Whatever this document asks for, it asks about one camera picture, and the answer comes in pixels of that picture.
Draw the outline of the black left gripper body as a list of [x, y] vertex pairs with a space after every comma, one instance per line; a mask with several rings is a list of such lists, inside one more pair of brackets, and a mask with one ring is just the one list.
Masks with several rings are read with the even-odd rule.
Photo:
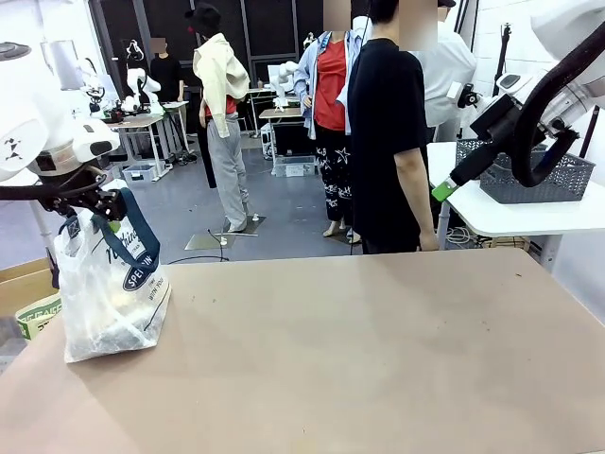
[[97, 212], [104, 207], [105, 191], [101, 186], [108, 175], [97, 167], [79, 167], [68, 174], [41, 177], [44, 188], [52, 194], [39, 200], [42, 208], [69, 217], [75, 208], [86, 208]]

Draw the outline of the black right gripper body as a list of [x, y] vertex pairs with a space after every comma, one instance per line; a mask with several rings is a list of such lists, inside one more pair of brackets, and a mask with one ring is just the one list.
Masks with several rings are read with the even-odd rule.
[[470, 128], [477, 138], [494, 147], [504, 147], [513, 139], [516, 122], [521, 108], [513, 96], [502, 94], [471, 123]]

